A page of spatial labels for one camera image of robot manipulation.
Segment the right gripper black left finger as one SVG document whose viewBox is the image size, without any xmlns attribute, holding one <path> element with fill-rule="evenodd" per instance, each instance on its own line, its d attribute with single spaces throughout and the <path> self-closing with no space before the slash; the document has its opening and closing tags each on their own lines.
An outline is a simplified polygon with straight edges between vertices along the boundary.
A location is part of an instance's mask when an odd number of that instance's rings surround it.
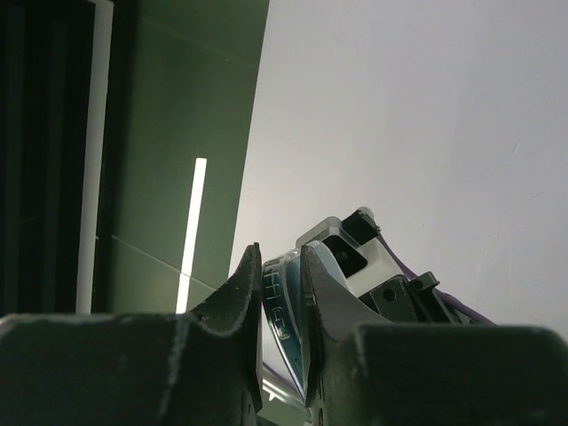
<svg viewBox="0 0 568 426">
<path fill-rule="evenodd" d="M 4 425 L 253 425 L 263 406 L 262 262 L 185 313 L 1 321 Z"/>
</svg>

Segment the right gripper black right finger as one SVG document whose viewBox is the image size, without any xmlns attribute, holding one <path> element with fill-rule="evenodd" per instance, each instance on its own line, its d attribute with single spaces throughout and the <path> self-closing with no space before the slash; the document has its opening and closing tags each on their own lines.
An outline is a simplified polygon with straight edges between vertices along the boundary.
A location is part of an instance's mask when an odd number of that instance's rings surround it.
<svg viewBox="0 0 568 426">
<path fill-rule="evenodd" d="M 564 425 L 567 345 L 542 327 L 396 324 L 301 251 L 305 404 L 318 425 Z"/>
</svg>

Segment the phone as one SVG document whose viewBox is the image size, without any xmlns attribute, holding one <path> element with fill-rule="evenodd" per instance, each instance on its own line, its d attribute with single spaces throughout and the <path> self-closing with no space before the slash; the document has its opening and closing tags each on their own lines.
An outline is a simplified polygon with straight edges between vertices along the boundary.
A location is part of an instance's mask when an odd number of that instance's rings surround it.
<svg viewBox="0 0 568 426">
<path fill-rule="evenodd" d="M 301 332 L 301 250 L 294 248 L 263 266 L 264 312 L 281 357 L 304 398 Z"/>
</svg>

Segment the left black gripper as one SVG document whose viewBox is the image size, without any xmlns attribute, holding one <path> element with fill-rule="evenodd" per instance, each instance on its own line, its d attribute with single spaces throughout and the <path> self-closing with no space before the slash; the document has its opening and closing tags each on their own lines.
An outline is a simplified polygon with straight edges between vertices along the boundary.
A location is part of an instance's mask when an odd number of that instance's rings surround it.
<svg viewBox="0 0 568 426">
<path fill-rule="evenodd" d="M 470 317 L 450 307 L 436 292 L 432 272 L 412 280 L 397 275 L 359 297 L 367 307 L 394 323 L 468 325 Z"/>
</svg>

